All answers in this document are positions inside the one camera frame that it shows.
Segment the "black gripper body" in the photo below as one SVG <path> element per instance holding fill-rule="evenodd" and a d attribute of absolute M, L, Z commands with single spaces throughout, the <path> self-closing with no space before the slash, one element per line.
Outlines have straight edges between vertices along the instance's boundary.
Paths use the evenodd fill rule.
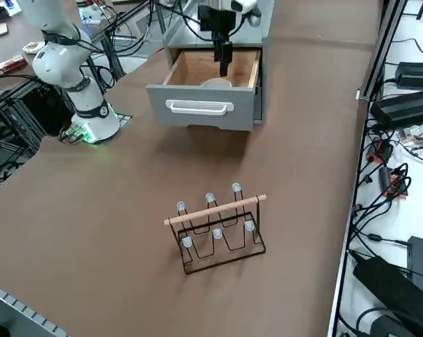
<path fill-rule="evenodd" d="M 217 10 L 210 6 L 198 7 L 198 19 L 202 32 L 218 32 L 228 34 L 235 28 L 235 12 Z"/>

